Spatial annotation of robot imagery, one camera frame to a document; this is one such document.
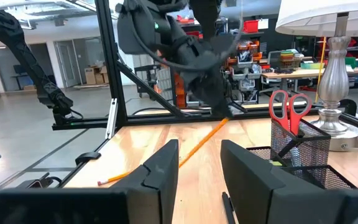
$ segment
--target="scissors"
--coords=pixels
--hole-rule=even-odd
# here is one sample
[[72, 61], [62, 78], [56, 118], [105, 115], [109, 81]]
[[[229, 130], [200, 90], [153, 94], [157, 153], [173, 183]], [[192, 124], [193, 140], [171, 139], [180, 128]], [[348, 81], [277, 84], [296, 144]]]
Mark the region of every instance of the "scissors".
[[[278, 117], [274, 113], [273, 104], [274, 104], [275, 98], [281, 99], [283, 101], [282, 117]], [[304, 110], [301, 113], [297, 113], [295, 111], [294, 102], [296, 99], [302, 99], [302, 100], [306, 101], [306, 107], [304, 108]], [[304, 117], [306, 114], [308, 114], [311, 109], [311, 100], [305, 94], [300, 93], [300, 94], [296, 94], [291, 97], [290, 103], [288, 106], [287, 106], [287, 101], [288, 101], [288, 93], [286, 91], [283, 91], [283, 90], [274, 91], [272, 96], [270, 97], [270, 101], [268, 104], [268, 110], [269, 110], [270, 116], [272, 117], [273, 120], [277, 121], [285, 130], [291, 132], [292, 134], [294, 134], [296, 136], [296, 135], [298, 135], [299, 122], [300, 122], [301, 118]]]

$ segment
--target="workbench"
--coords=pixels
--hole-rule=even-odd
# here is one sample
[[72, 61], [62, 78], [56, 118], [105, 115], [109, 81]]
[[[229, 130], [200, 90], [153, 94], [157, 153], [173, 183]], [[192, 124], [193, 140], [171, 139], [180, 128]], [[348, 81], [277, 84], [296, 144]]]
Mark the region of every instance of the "workbench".
[[[179, 140], [181, 160], [218, 123], [124, 126], [99, 150], [101, 157], [85, 164], [65, 187], [98, 187], [99, 180], [135, 169], [170, 139]], [[234, 120], [223, 126], [180, 168], [173, 223], [226, 223], [221, 141], [229, 139], [242, 147], [269, 146], [270, 136], [270, 118]], [[328, 164], [358, 187], [358, 152], [330, 152]]]
[[[297, 91], [298, 90], [298, 79], [303, 79], [303, 78], [317, 78], [318, 77], [318, 73], [319, 70], [318, 69], [302, 69], [302, 68], [298, 68], [297, 70], [295, 70], [293, 73], [291, 74], [277, 74], [274, 72], [269, 72], [269, 73], [262, 73], [262, 77], [264, 78], [281, 78], [281, 83], [280, 83], [280, 89], [281, 90], [287, 90], [287, 81], [290, 80], [295, 80], [295, 88], [294, 90]], [[353, 72], [348, 72], [347, 73], [349, 76], [358, 76], [358, 68], [354, 68]]]

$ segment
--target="table lamp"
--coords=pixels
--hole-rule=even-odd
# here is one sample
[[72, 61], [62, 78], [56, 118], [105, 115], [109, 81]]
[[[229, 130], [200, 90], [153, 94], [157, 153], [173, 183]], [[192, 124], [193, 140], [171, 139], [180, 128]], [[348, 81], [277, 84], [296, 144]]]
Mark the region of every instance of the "table lamp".
[[331, 135], [330, 151], [358, 147], [358, 128], [339, 121], [339, 101], [349, 92], [345, 56], [358, 37], [358, 0], [282, 0], [276, 31], [290, 35], [332, 37], [327, 67], [318, 85], [324, 108], [312, 123]]

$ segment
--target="gray floor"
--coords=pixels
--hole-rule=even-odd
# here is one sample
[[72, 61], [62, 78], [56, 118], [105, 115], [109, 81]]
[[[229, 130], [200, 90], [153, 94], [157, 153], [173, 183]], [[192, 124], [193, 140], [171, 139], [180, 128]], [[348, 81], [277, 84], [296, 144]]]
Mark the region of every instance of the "gray floor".
[[[66, 94], [74, 101], [73, 109], [85, 117], [108, 114], [108, 88], [72, 90]], [[139, 98], [136, 86], [125, 86], [124, 94], [127, 114], [141, 108], [161, 108], [147, 95]], [[306, 94], [314, 99], [315, 93]], [[358, 89], [351, 90], [349, 98], [358, 103]], [[268, 100], [262, 96], [260, 103]], [[52, 111], [38, 102], [34, 92], [0, 96], [0, 187], [15, 187], [24, 180], [41, 177], [46, 170], [64, 178], [75, 167], [77, 156], [94, 150], [104, 139], [105, 129], [52, 131], [52, 124]]]

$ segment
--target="white lamp shade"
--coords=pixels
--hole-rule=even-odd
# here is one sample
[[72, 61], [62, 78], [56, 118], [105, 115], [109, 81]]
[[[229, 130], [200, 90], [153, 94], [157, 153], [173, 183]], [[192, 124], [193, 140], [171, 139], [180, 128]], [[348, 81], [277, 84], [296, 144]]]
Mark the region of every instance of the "white lamp shade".
[[282, 0], [276, 31], [333, 37], [340, 12], [349, 12], [346, 35], [358, 37], [358, 0]]

